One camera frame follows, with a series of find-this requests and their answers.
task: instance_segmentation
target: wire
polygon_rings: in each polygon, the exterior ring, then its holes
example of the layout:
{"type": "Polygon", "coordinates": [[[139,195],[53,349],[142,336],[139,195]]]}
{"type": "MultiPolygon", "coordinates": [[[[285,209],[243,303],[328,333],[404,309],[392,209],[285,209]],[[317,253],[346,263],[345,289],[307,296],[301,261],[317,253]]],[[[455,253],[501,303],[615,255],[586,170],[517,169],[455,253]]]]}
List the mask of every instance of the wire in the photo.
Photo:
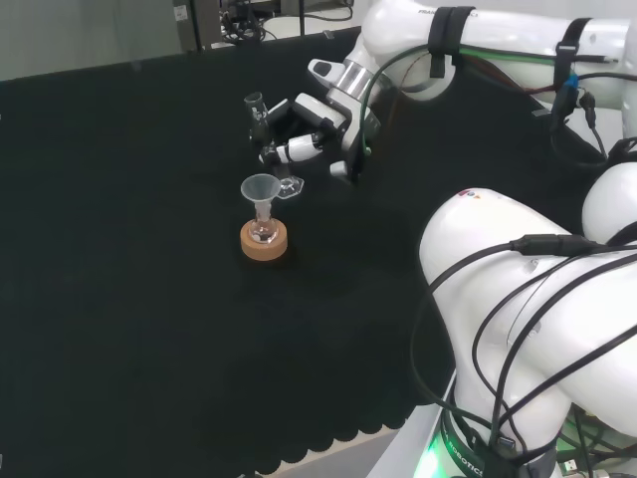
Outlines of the wire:
{"type": "Polygon", "coordinates": [[[273,40],[279,40],[279,39],[275,36],[275,34],[274,34],[274,33],[272,33],[272,32],[270,32],[270,31],[266,30],[265,28],[263,28],[263,26],[261,27],[261,29],[262,29],[265,33],[267,33],[268,35],[270,35],[270,36],[273,38],[273,40]]]}
{"type": "Polygon", "coordinates": [[[590,457],[588,456],[588,450],[586,449],[586,440],[584,440],[584,434],[581,430],[581,420],[579,419],[579,409],[576,407],[573,413],[575,415],[575,425],[577,427],[577,435],[579,436],[579,443],[581,444],[581,451],[584,455],[584,461],[586,462],[586,471],[588,471],[588,478],[594,478],[593,467],[590,464],[590,457]]]}
{"type": "Polygon", "coordinates": [[[474,254],[471,254],[470,256],[467,256],[466,258],[462,259],[461,261],[457,262],[456,264],[454,264],[453,266],[451,266],[450,268],[448,268],[446,271],[444,271],[442,274],[440,274],[436,280],[434,282],[431,283],[431,285],[429,286],[429,289],[427,291],[427,294],[424,296],[423,301],[420,304],[420,307],[418,309],[418,315],[416,316],[416,320],[414,321],[414,326],[411,332],[411,337],[409,340],[409,360],[410,360],[410,365],[411,365],[411,370],[412,373],[414,375],[414,378],[416,379],[416,383],[418,384],[418,386],[420,387],[421,391],[423,392],[423,394],[425,396],[427,396],[427,398],[429,398],[431,401],[433,401],[434,403],[436,403],[437,405],[441,406],[442,408],[451,411],[453,414],[459,415],[459,416],[463,416],[469,420],[475,421],[476,423],[480,423],[481,425],[485,426],[488,429],[492,428],[492,424],[489,423],[489,421],[487,421],[486,419],[482,418],[481,416],[475,415],[474,413],[462,410],[460,408],[458,408],[457,406],[454,406],[450,403],[448,403],[447,401],[443,400],[442,398],[440,398],[438,395],[436,395],[431,388],[429,388],[427,386],[427,383],[425,383],[425,380],[422,379],[422,377],[420,376],[420,373],[418,372],[418,368],[416,367],[416,359],[415,359],[415,354],[414,351],[416,349],[415,345],[416,345],[416,332],[418,330],[418,326],[420,325],[420,322],[422,321],[422,318],[424,316],[424,309],[425,307],[428,305],[428,303],[431,301],[432,303],[435,304],[435,300],[433,300],[433,294],[436,291],[436,289],[438,289],[447,279],[449,279],[451,276],[453,276],[456,272],[460,271],[461,269],[467,267],[468,265],[479,261],[480,259],[483,259],[485,257],[491,256],[493,254],[498,254],[499,252],[505,252],[505,251],[510,251],[512,249],[512,245],[510,243],[506,243],[506,244],[500,244],[497,246],[492,246],[492,247],[488,247],[486,249],[483,249],[481,251],[478,251],[474,254]]]}
{"type": "Polygon", "coordinates": [[[414,353],[416,349],[416,332],[418,331],[418,326],[420,326],[422,318],[424,317],[424,310],[430,301],[432,303],[435,303],[435,301],[433,301],[432,299],[431,294],[426,294],[420,303],[420,307],[418,308],[418,315],[416,316],[416,320],[414,321],[414,326],[411,331],[411,337],[409,339],[409,363],[411,365],[411,371],[414,379],[416,380],[416,384],[420,388],[420,391],[423,395],[425,395],[428,399],[430,399],[433,403],[436,403],[441,408],[450,411],[454,415],[462,416],[468,420],[475,421],[476,423],[481,424],[487,429],[491,429],[492,424],[482,416],[478,416],[474,413],[458,408],[457,406],[452,405],[451,403],[443,400],[441,397],[436,395],[436,393],[434,393],[434,391],[429,388],[425,380],[422,379],[420,373],[418,372],[414,353]]]}
{"type": "Polygon", "coordinates": [[[604,142],[601,140],[601,137],[597,132],[597,128],[592,127],[590,130],[593,131],[593,134],[595,135],[595,139],[597,140],[597,144],[599,145],[599,151],[601,152],[601,155],[604,156],[605,160],[608,160],[608,154],[606,153],[606,149],[604,148],[604,142]]]}
{"type": "Polygon", "coordinates": [[[550,135],[550,148],[553,150],[553,153],[555,154],[555,156],[557,156],[557,158],[560,159],[563,163],[566,163],[570,166],[578,167],[580,169],[587,169],[589,171],[599,171],[608,165],[608,163],[605,160],[601,162],[582,162],[582,161],[577,161],[573,159],[569,155],[562,154],[559,147],[557,146],[557,134],[555,133],[552,133],[550,135]]]}
{"type": "Polygon", "coordinates": [[[474,252],[473,254],[470,254],[469,256],[465,257],[464,259],[461,259],[456,264],[454,264],[449,269],[447,269],[442,274],[440,274],[434,280],[434,282],[432,282],[431,285],[429,286],[430,293],[433,295],[433,293],[436,292],[436,289],[438,289],[447,279],[449,279],[451,276],[456,274],[461,269],[464,269],[465,267],[469,266],[470,264],[473,264],[474,262],[479,261],[480,259],[484,259],[485,257],[498,254],[499,252],[507,252],[512,250],[513,250],[513,245],[510,242],[506,242],[504,244],[491,246],[486,249],[482,249],[478,252],[474,252]]]}
{"type": "MultiPolygon", "coordinates": [[[[508,50],[496,50],[494,48],[483,48],[472,45],[460,45],[461,54],[470,54],[474,56],[481,56],[482,58],[494,58],[497,60],[507,60],[514,62],[531,62],[540,63],[545,65],[554,65],[555,55],[541,55],[537,53],[526,52],[512,52],[508,50]]],[[[617,63],[616,61],[604,57],[602,55],[577,55],[573,59],[573,62],[579,63],[617,63]]]]}
{"type": "Polygon", "coordinates": [[[587,73],[585,75],[579,75],[577,78],[580,81],[591,80],[593,78],[616,78],[618,80],[626,80],[628,82],[637,82],[636,75],[628,75],[627,73],[612,73],[612,72],[587,73]]]}
{"type": "MultiPolygon", "coordinates": [[[[566,423],[569,423],[571,425],[577,426],[576,421],[571,421],[568,418],[566,418],[566,423]]],[[[601,436],[593,435],[592,433],[589,433],[588,431],[586,431],[584,429],[582,429],[582,434],[584,436],[590,438],[591,440],[597,440],[597,442],[595,443],[596,445],[601,445],[604,448],[608,448],[609,450],[615,451],[615,452],[623,451],[622,448],[619,448],[618,446],[612,445],[612,444],[608,443],[607,441],[602,440],[601,436]]]]}
{"type": "MultiPolygon", "coordinates": [[[[593,279],[593,278],[595,278],[595,277],[597,277],[597,276],[599,276],[601,274],[604,274],[606,272],[610,272],[612,270],[618,269],[618,268],[626,266],[628,264],[632,264],[632,263],[634,263],[636,261],[637,261],[637,254],[632,254],[632,255],[625,256],[625,257],[622,257],[620,259],[616,259],[614,261],[608,262],[608,263],[603,264],[603,265],[601,265],[599,267],[596,267],[595,269],[592,269],[591,271],[588,271],[588,272],[582,274],[581,276],[579,276],[578,278],[574,279],[573,281],[568,283],[566,286],[561,288],[555,294],[553,294],[553,296],[551,296],[550,299],[548,299],[544,304],[542,304],[542,306],[540,306],[539,309],[533,314],[531,319],[527,322],[527,324],[520,331],[520,334],[518,335],[518,337],[514,341],[513,345],[511,346],[511,349],[510,349],[509,353],[507,354],[507,357],[505,358],[505,362],[504,362],[502,370],[500,372],[500,378],[498,380],[498,388],[497,388],[496,400],[495,400],[495,403],[494,403],[494,412],[493,412],[493,419],[492,419],[492,422],[494,424],[497,423],[498,425],[494,426],[492,428],[492,430],[491,430],[491,437],[490,437],[490,440],[489,440],[491,445],[495,444],[496,439],[498,437],[498,430],[499,430],[499,426],[501,424],[500,407],[502,406],[503,396],[504,396],[504,393],[505,393],[505,384],[507,382],[507,376],[509,374],[509,371],[511,370],[511,366],[513,364],[513,361],[514,361],[516,355],[518,354],[518,352],[522,348],[522,345],[523,345],[525,339],[527,338],[527,336],[529,335],[529,333],[534,329],[534,327],[541,320],[541,318],[544,316],[544,314],[546,314],[546,312],[548,312],[557,302],[559,302],[563,297],[565,297],[567,294],[569,294],[573,289],[577,288],[581,284],[583,284],[583,283],[585,283],[585,282],[587,282],[587,281],[589,281],[589,280],[591,280],[591,279],[593,279]]],[[[567,376],[569,376],[572,373],[576,372],[580,368],[588,365],[589,363],[591,363],[595,359],[598,359],[599,357],[603,356],[604,354],[612,351],[613,349],[615,349],[616,347],[618,347],[619,345],[623,344],[628,339],[633,337],[635,334],[637,334],[637,326],[629,329],[628,331],[624,332],[623,334],[620,334],[615,339],[609,341],[608,343],[604,344],[603,346],[601,346],[600,348],[596,349],[595,351],[587,354],[583,358],[580,358],[579,360],[576,360],[574,363],[572,363],[571,365],[567,366],[562,371],[556,373],[554,376],[552,376],[551,378],[547,379],[544,383],[540,384],[532,392],[527,394],[527,396],[525,396],[520,401],[518,401],[514,406],[512,406],[511,410],[503,415],[503,421],[506,420],[507,414],[509,414],[509,415],[515,414],[516,411],[520,410],[522,407],[527,405],[529,402],[531,402],[531,400],[533,400],[540,393],[542,393],[546,389],[550,388],[554,384],[558,383],[563,378],[566,378],[567,376]]]]}
{"type": "Polygon", "coordinates": [[[233,45],[239,45],[241,42],[245,41],[263,42],[266,38],[266,33],[269,33],[275,40],[277,40],[275,35],[263,28],[265,20],[257,20],[252,6],[252,0],[248,0],[248,13],[246,17],[247,20],[239,22],[237,26],[230,18],[230,14],[227,11],[223,12],[221,15],[221,24],[227,32],[222,37],[224,42],[231,43],[233,45]]]}
{"type": "MultiPolygon", "coordinates": [[[[612,264],[620,262],[620,261],[623,261],[623,263],[620,264],[617,267],[622,267],[624,265],[630,264],[631,262],[637,261],[637,254],[633,254],[632,256],[627,256],[627,257],[624,257],[622,259],[618,259],[617,261],[610,262],[608,264],[605,264],[604,266],[612,265],[612,264]]],[[[580,358],[579,360],[574,361],[571,365],[563,368],[558,373],[556,373],[552,377],[550,377],[547,380],[545,380],[544,382],[542,382],[540,385],[538,385],[536,388],[534,388],[532,391],[530,391],[524,398],[522,398],[514,406],[512,406],[511,410],[509,410],[507,413],[503,414],[502,417],[499,417],[499,422],[502,423],[502,422],[506,421],[509,418],[509,416],[514,415],[515,413],[520,411],[520,409],[522,409],[523,407],[527,406],[538,395],[544,393],[545,391],[547,391],[549,388],[551,388],[555,384],[559,383],[560,381],[562,381],[563,379],[567,378],[569,375],[575,373],[576,371],[580,370],[581,368],[584,368],[585,366],[587,366],[591,362],[593,362],[593,361],[599,359],[600,357],[608,354],[613,349],[616,349],[617,347],[621,346],[624,342],[628,341],[629,339],[631,339],[635,335],[637,335],[637,326],[631,327],[626,332],[624,332],[624,333],[620,334],[619,336],[615,337],[614,339],[608,341],[603,346],[598,347],[593,352],[591,352],[589,354],[586,354],[584,357],[580,358]]]]}
{"type": "MultiPolygon", "coordinates": [[[[484,333],[485,329],[487,328],[487,325],[493,319],[493,317],[495,317],[496,314],[502,309],[502,307],[504,307],[508,302],[510,302],[519,293],[521,293],[522,291],[524,291],[525,289],[527,289],[528,287],[530,287],[534,283],[539,282],[542,279],[547,278],[548,276],[553,274],[555,271],[557,271],[558,269],[561,269],[562,267],[566,266],[567,264],[570,264],[574,260],[576,260],[576,259],[572,258],[572,259],[567,259],[565,261],[562,261],[559,264],[551,267],[550,269],[544,271],[543,273],[539,274],[538,276],[533,277],[532,279],[526,281],[524,284],[522,284],[521,286],[519,286],[516,289],[514,289],[513,291],[511,291],[506,297],[504,297],[489,312],[487,317],[482,321],[482,323],[478,327],[478,331],[476,332],[476,336],[474,337],[474,342],[473,342],[472,347],[471,347],[471,360],[472,360],[472,362],[474,364],[474,369],[476,370],[476,373],[478,374],[478,377],[480,378],[482,383],[485,385],[485,387],[493,394],[493,396],[496,395],[496,390],[492,387],[492,385],[489,383],[489,381],[485,377],[484,373],[482,372],[482,369],[480,368],[480,364],[478,362],[478,344],[480,342],[480,338],[482,337],[482,334],[484,333]]],[[[511,409],[506,404],[506,402],[504,400],[503,400],[503,407],[504,407],[506,412],[509,412],[510,409],[511,409]]],[[[516,429],[516,425],[515,425],[515,423],[513,421],[513,415],[512,414],[509,416],[509,424],[511,426],[511,430],[514,433],[514,435],[518,438],[518,440],[520,440],[522,443],[524,443],[524,441],[522,440],[522,437],[520,436],[520,433],[516,429]]],[[[525,448],[526,448],[526,445],[523,446],[523,452],[524,453],[527,452],[525,450],[525,448]]]]}
{"type": "Polygon", "coordinates": [[[346,22],[348,20],[351,20],[351,17],[353,17],[354,12],[349,5],[344,5],[344,6],[347,7],[347,9],[349,10],[349,14],[346,17],[329,18],[329,17],[320,17],[319,15],[306,14],[306,18],[314,18],[315,20],[323,20],[325,22],[346,22]]]}
{"type": "MultiPolygon", "coordinates": [[[[413,48],[410,48],[408,50],[405,50],[404,52],[399,53],[395,57],[393,57],[390,60],[388,60],[382,67],[380,67],[378,69],[378,71],[376,73],[374,73],[374,76],[371,77],[371,81],[369,82],[369,85],[367,85],[367,89],[365,90],[365,94],[363,95],[362,102],[360,103],[360,118],[359,118],[359,123],[358,124],[364,124],[365,123],[365,112],[367,111],[367,104],[369,103],[369,97],[371,96],[371,89],[376,84],[376,82],[378,81],[380,76],[383,74],[383,72],[385,70],[387,70],[389,67],[391,67],[394,63],[398,62],[399,60],[402,60],[403,58],[406,58],[409,55],[412,55],[414,53],[418,53],[418,52],[422,52],[423,50],[427,50],[427,48],[428,48],[427,45],[419,45],[417,47],[413,47],[413,48]]],[[[369,149],[367,147],[367,143],[365,141],[365,128],[364,127],[362,127],[360,129],[360,147],[361,147],[362,152],[365,155],[371,154],[371,149],[369,149]]]]}

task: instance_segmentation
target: table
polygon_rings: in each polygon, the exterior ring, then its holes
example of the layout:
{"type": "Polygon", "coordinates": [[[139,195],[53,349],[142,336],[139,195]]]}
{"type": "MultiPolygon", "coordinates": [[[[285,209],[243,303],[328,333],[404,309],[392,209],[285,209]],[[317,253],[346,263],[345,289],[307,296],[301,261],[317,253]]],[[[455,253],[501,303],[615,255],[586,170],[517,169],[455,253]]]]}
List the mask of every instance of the table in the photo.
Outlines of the table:
{"type": "MultiPolygon", "coordinates": [[[[356,188],[328,176],[335,157],[297,169],[306,189],[274,205],[289,255],[246,260],[239,185],[260,167],[242,99],[320,96],[306,65],[356,34],[0,85],[4,476],[268,473],[397,428],[423,402],[406,346],[436,207],[488,186],[579,229],[592,179],[547,153],[529,99],[467,75],[398,103],[356,188]]],[[[430,316],[417,361],[442,392],[452,357],[430,316]]]]}

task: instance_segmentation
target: logo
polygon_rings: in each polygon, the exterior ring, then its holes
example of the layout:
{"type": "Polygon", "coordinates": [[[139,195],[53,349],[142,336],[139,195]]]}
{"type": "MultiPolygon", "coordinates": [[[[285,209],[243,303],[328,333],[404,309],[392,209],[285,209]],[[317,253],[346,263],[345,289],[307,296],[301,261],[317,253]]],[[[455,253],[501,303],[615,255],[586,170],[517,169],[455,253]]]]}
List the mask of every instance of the logo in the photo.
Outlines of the logo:
{"type": "Polygon", "coordinates": [[[453,451],[454,454],[456,455],[456,457],[458,457],[458,459],[461,461],[461,463],[463,465],[465,465],[467,468],[469,468],[476,475],[482,476],[482,470],[480,468],[478,468],[477,466],[474,466],[471,462],[467,461],[467,458],[462,456],[462,453],[460,453],[458,451],[458,448],[456,448],[454,446],[454,444],[452,443],[451,439],[449,438],[449,433],[447,432],[447,427],[446,426],[441,426],[440,428],[441,428],[443,434],[445,435],[444,438],[445,438],[445,441],[447,442],[447,445],[448,445],[447,446],[447,450],[449,452],[453,451]]]}
{"type": "MultiPolygon", "coordinates": [[[[436,11],[435,10],[421,9],[421,10],[418,10],[418,13],[424,13],[425,15],[434,15],[436,13],[436,11]]],[[[469,14],[469,16],[476,18],[476,17],[478,17],[478,14],[476,12],[471,12],[469,14]]]]}
{"type": "Polygon", "coordinates": [[[480,194],[476,194],[471,189],[465,189],[464,191],[460,191],[458,195],[460,197],[467,196],[467,197],[473,197],[474,199],[480,199],[480,194]]]}

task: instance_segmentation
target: strap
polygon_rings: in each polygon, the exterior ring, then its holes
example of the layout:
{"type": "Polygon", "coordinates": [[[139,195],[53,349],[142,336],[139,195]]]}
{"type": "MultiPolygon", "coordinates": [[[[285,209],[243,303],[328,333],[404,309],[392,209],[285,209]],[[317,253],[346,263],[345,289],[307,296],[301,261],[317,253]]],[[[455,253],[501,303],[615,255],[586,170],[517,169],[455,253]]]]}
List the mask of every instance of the strap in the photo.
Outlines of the strap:
{"type": "Polygon", "coordinates": [[[570,22],[561,42],[555,46],[553,85],[558,90],[570,76],[570,67],[579,50],[579,38],[590,18],[577,18],[570,22]]]}
{"type": "Polygon", "coordinates": [[[439,7],[427,42],[431,54],[430,78],[445,78],[445,55],[457,57],[467,18],[476,7],[439,7]]]}
{"type": "Polygon", "coordinates": [[[427,48],[431,54],[430,78],[445,78],[445,32],[455,7],[439,7],[434,13],[429,30],[427,48]]]}

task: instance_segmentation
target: clear plastic funnel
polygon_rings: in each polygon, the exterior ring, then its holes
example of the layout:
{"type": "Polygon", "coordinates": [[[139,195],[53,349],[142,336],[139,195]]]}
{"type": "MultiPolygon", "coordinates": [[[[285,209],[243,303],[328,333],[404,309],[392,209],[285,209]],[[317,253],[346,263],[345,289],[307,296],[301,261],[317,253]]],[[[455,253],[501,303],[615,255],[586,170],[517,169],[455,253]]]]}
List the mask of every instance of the clear plastic funnel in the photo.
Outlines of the clear plastic funnel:
{"type": "Polygon", "coordinates": [[[277,223],[270,215],[272,200],[281,190],[281,181],[270,174],[255,174],[241,184],[241,193],[255,203],[257,216],[250,224],[250,236],[268,244],[277,237],[277,223]]]}

